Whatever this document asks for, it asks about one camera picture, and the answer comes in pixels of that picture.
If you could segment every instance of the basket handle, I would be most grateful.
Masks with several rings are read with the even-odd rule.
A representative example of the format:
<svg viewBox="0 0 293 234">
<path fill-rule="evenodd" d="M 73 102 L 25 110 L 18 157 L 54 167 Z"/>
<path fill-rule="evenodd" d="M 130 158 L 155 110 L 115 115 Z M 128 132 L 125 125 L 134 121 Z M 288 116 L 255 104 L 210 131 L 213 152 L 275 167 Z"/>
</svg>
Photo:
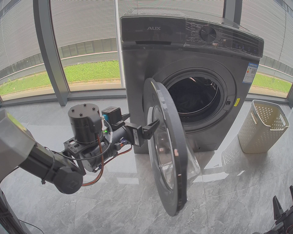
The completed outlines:
<svg viewBox="0 0 293 234">
<path fill-rule="evenodd" d="M 254 117 L 254 113 L 251 112 L 250 114 L 251 114 L 252 119 L 254 120 L 254 123 L 257 124 L 256 119 L 255 119 L 255 117 Z"/>
</svg>

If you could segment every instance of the lawn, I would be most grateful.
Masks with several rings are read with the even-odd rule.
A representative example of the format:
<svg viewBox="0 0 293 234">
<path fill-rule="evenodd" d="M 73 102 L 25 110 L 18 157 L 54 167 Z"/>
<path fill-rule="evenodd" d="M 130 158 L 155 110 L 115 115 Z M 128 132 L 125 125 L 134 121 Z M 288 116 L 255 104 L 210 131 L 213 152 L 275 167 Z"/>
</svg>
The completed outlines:
<svg viewBox="0 0 293 234">
<path fill-rule="evenodd" d="M 64 72 L 69 84 L 72 82 L 87 82 L 90 80 L 110 81 L 111 79 L 120 78 L 119 63 L 116 60 L 67 66 L 64 68 Z M 291 88 L 290 82 L 259 73 L 256 74 L 252 84 L 286 93 L 288 93 Z M 0 85 L 0 95 L 49 85 L 51 85 L 51 83 L 48 74 L 43 72 L 8 81 Z"/>
<path fill-rule="evenodd" d="M 64 73 L 68 83 L 90 80 L 120 79 L 119 63 L 116 60 L 67 66 Z M 51 85 L 47 72 L 8 81 L 0 85 L 0 95 Z"/>
<path fill-rule="evenodd" d="M 274 78 L 271 76 L 267 76 L 267 75 L 263 75 L 260 73 L 257 73 L 255 75 L 255 78 L 252 82 L 253 85 L 257 85 L 257 86 L 261 86 L 261 87 L 266 87 L 269 89 L 273 89 L 273 90 L 279 90 L 285 93 L 288 93 L 292 83 L 285 81 L 285 80 L 281 80 L 278 78 Z"/>
</svg>

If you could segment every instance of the barcode label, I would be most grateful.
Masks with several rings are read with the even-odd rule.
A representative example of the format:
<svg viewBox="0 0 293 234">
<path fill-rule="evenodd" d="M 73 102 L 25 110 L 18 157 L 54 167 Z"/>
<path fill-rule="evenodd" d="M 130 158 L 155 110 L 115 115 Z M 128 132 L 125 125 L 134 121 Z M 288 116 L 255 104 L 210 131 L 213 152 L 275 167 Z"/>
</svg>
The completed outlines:
<svg viewBox="0 0 293 234">
<path fill-rule="evenodd" d="M 258 64 L 249 63 L 242 83 L 252 84 L 255 74 L 257 72 L 257 68 L 258 68 Z"/>
<path fill-rule="evenodd" d="M 134 138 L 134 143 L 139 146 L 138 134 L 136 129 L 133 129 L 133 138 Z"/>
<path fill-rule="evenodd" d="M 252 68 L 251 69 L 251 74 L 255 74 L 256 73 L 256 69 L 255 68 Z"/>
</svg>

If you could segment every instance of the washing machine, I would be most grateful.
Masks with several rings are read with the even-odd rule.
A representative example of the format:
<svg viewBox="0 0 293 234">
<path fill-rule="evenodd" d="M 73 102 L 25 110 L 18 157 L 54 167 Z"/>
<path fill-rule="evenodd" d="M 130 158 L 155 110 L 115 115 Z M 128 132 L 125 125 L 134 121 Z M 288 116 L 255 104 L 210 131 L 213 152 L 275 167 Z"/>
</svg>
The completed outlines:
<svg viewBox="0 0 293 234">
<path fill-rule="evenodd" d="M 217 150 L 247 96 L 264 41 L 224 18 L 134 8 L 121 17 L 130 120 L 145 125 L 144 83 L 169 91 L 194 152 Z M 134 148 L 147 154 L 148 147 Z"/>
<path fill-rule="evenodd" d="M 160 122 L 134 152 L 150 154 L 161 201 L 173 216 L 187 201 L 186 145 L 194 152 L 219 148 L 250 89 L 264 41 L 224 18 L 155 8 L 122 16 L 121 40 L 130 121 Z"/>
</svg>

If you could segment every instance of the white laundry basket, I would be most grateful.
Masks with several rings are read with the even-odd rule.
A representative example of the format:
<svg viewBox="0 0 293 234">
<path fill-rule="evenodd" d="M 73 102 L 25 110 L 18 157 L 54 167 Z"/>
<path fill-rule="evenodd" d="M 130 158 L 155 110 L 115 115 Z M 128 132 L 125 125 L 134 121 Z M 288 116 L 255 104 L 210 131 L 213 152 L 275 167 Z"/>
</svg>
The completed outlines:
<svg viewBox="0 0 293 234">
<path fill-rule="evenodd" d="M 289 122 L 278 104 L 253 100 L 238 133 L 244 153 L 267 152 L 289 127 Z"/>
</svg>

